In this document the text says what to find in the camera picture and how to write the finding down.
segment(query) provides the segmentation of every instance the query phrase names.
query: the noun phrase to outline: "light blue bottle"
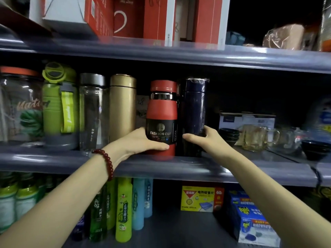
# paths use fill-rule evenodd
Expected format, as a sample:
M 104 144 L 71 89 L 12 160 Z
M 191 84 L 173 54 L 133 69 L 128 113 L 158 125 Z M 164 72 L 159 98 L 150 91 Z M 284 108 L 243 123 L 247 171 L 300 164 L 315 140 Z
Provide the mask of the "light blue bottle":
M 153 179 L 145 179 L 145 210 L 144 217 L 148 218 L 153 214 Z
M 144 227 L 145 179 L 134 178 L 132 189 L 132 229 Z

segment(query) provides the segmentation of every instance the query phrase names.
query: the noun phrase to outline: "gold thermos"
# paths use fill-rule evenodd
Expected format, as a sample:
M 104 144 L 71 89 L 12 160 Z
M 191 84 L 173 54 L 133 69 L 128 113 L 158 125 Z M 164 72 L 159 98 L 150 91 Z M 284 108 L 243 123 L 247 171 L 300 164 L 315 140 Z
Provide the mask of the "gold thermos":
M 135 129 L 136 79 L 116 74 L 110 78 L 109 89 L 109 142 L 113 142 Z

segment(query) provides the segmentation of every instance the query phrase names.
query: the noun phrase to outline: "dark blue thermos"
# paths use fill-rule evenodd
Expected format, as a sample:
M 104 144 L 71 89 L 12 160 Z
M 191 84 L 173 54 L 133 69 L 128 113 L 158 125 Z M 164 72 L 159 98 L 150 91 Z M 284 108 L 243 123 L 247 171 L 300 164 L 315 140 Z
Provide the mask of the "dark blue thermos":
M 181 123 L 184 133 L 203 135 L 205 125 L 205 88 L 207 78 L 187 78 L 181 85 Z M 201 157 L 201 148 L 183 139 L 183 154 L 188 157 Z

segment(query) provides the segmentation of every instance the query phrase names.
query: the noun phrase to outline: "stack of black bowls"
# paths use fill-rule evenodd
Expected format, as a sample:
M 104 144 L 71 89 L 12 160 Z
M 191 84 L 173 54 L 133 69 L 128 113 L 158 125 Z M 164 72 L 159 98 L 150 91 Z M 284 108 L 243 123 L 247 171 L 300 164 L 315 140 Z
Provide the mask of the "stack of black bowls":
M 331 151 L 331 144 L 313 140 L 302 140 L 301 148 L 308 160 L 319 161 Z
M 218 133 L 231 147 L 233 147 L 239 139 L 240 131 L 228 128 L 220 128 Z

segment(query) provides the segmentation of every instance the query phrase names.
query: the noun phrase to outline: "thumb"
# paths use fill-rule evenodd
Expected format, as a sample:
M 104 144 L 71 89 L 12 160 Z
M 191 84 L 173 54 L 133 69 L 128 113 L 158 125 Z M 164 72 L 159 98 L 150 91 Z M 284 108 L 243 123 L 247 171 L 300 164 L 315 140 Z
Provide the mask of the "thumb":
M 166 143 L 148 140 L 147 150 L 167 150 L 167 149 L 169 149 L 169 145 L 167 145 Z
M 203 147 L 203 145 L 205 144 L 205 137 L 199 137 L 190 133 L 186 133 L 183 134 L 183 138 L 186 141 L 199 145 L 200 147 Z

